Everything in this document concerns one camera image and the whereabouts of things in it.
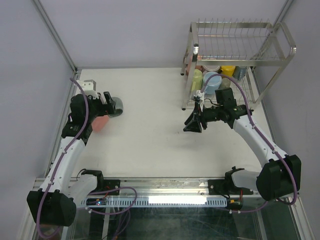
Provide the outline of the dark green glazed mug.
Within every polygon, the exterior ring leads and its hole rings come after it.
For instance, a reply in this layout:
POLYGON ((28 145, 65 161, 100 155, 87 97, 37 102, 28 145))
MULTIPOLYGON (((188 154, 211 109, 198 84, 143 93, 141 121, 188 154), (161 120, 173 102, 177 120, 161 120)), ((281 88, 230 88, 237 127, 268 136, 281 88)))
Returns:
POLYGON ((124 111, 123 102, 119 97, 113 97, 112 100, 115 102, 115 113, 109 114, 110 118, 120 116, 124 111))

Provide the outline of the pale yellow mug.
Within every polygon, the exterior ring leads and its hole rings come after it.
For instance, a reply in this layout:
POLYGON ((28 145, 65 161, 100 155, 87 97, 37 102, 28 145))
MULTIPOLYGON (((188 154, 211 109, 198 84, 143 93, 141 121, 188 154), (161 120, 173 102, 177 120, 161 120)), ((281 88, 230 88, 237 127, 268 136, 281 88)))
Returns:
POLYGON ((192 84, 191 84, 191 93, 194 93, 202 88, 202 81, 203 81, 203 73, 199 69, 195 69, 192 77, 192 84))

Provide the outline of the light blue mug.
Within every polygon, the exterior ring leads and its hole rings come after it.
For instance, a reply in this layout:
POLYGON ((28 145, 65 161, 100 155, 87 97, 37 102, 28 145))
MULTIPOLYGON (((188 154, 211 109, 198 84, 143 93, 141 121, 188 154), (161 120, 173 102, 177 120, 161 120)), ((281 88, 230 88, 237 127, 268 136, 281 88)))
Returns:
POLYGON ((205 95, 214 95, 222 83, 222 77, 217 72, 209 71, 203 75, 202 90, 205 95))

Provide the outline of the lilac ribbed mug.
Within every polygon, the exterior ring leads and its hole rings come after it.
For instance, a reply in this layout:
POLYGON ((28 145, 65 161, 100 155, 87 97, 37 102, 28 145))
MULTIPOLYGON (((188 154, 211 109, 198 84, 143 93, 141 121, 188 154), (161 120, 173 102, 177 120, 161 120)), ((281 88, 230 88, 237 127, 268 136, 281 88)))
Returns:
POLYGON ((202 72, 216 72, 220 71, 221 67, 219 65, 203 65, 202 72))

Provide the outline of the yellow mug black handle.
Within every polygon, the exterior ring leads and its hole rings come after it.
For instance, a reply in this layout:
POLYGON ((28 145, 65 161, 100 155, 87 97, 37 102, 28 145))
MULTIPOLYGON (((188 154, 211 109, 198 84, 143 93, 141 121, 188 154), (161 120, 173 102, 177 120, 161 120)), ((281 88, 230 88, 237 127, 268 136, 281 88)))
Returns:
POLYGON ((222 65, 218 73, 221 74, 223 78, 226 76, 232 77, 235 69, 236 67, 234 65, 222 65))

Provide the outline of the slate blue small mug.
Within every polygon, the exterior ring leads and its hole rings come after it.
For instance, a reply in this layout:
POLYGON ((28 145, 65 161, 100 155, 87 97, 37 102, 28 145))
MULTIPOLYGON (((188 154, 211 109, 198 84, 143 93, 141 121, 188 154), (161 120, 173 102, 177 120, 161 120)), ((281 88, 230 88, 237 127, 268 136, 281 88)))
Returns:
POLYGON ((233 72, 233 77, 236 80, 241 81, 245 77, 246 71, 247 71, 246 66, 236 66, 233 72))

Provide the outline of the small taupe mug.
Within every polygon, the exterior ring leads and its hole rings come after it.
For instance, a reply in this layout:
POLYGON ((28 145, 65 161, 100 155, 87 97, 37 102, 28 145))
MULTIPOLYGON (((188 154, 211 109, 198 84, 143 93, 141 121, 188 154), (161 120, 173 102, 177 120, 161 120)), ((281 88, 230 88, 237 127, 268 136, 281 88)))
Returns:
POLYGON ((224 77, 222 78, 221 84, 219 86, 220 89, 227 89, 231 86, 231 81, 230 79, 224 77))

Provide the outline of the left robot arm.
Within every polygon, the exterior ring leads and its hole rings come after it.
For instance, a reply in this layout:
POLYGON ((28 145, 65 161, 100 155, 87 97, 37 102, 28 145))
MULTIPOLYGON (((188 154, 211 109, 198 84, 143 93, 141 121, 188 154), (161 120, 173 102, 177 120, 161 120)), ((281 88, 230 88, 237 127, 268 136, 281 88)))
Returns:
POLYGON ((77 209, 84 207, 89 193, 100 194, 105 188, 100 170, 86 170, 70 185, 75 165, 87 145, 97 117, 116 117, 123 112, 122 100, 108 91, 96 96, 81 93, 70 100, 70 113, 60 141, 60 149, 39 190, 28 193, 27 204, 39 225, 69 227, 77 209))

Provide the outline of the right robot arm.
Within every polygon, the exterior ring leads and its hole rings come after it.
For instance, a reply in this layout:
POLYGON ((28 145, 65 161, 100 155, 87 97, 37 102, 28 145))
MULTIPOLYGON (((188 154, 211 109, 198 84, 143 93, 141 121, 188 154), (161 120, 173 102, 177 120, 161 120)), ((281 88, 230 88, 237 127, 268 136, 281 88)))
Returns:
POLYGON ((209 122, 222 121, 239 134, 257 157, 261 170, 249 171, 232 167, 224 176, 223 187, 230 194, 241 188, 257 191, 265 201, 288 194, 297 198, 301 183, 302 162, 297 155, 288 155, 260 130, 248 105, 238 105, 231 88, 216 90, 217 105, 204 106, 205 94, 194 96, 194 109, 185 121, 184 132, 201 133, 209 122))

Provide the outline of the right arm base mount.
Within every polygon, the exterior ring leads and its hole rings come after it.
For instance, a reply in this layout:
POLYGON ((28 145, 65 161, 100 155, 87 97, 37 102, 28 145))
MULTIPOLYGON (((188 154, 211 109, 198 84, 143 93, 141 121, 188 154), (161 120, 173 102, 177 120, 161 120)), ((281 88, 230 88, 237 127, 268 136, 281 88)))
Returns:
POLYGON ((226 199, 230 198, 230 195, 253 195, 253 190, 245 187, 237 187, 233 180, 232 174, 242 171, 244 168, 236 168, 233 166, 231 170, 224 174, 223 178, 209 179, 208 183, 208 194, 209 195, 220 195, 226 199))

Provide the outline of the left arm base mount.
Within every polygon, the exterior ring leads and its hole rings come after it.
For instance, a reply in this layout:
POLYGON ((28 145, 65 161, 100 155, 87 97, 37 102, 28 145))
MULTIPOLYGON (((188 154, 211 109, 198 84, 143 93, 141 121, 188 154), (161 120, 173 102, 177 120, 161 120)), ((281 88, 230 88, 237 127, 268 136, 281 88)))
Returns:
POLYGON ((114 190, 120 187, 120 179, 106 179, 104 178, 103 172, 101 170, 90 170, 83 169, 81 171, 81 176, 83 175, 92 175, 97 180, 96 187, 90 193, 104 192, 108 190, 114 190))

